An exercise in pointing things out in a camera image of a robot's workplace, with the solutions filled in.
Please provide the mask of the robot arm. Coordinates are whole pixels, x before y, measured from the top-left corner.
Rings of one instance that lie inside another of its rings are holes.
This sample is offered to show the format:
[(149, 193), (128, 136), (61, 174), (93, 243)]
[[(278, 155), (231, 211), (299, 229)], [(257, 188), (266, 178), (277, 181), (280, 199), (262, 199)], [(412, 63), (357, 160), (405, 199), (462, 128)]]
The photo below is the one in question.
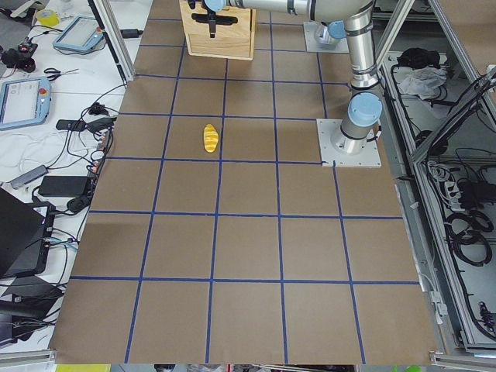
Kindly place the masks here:
[(207, 10), (210, 37), (215, 37), (215, 14), (226, 7), (283, 12), (292, 16), (307, 16), (316, 22), (345, 20), (368, 9), (372, 1), (352, 0), (249, 0), (249, 1), (202, 1)]
[(332, 135), (338, 150), (349, 155), (362, 151), (367, 136), (382, 113), (382, 103), (373, 89), (379, 84), (373, 38), (374, 2), (368, 1), (357, 14), (344, 21), (353, 74), (352, 98), (346, 117)]

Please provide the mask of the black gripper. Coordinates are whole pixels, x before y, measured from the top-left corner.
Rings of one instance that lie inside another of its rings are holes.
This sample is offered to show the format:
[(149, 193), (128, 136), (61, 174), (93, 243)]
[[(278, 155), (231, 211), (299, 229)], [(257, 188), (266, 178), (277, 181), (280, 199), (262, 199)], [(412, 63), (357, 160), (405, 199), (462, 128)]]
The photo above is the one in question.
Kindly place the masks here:
[(216, 14), (212, 10), (207, 10), (208, 29), (210, 33), (216, 33)]

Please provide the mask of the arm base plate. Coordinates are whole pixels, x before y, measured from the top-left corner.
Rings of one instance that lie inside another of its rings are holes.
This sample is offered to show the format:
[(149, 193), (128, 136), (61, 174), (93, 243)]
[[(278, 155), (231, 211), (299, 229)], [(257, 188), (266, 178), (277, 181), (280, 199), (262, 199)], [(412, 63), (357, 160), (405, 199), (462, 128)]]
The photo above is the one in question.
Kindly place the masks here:
[(341, 119), (316, 119), (323, 167), (379, 168), (381, 158), (371, 129), (365, 139), (349, 139), (341, 131)]
[(349, 53), (342, 20), (304, 23), (306, 50), (310, 53)]

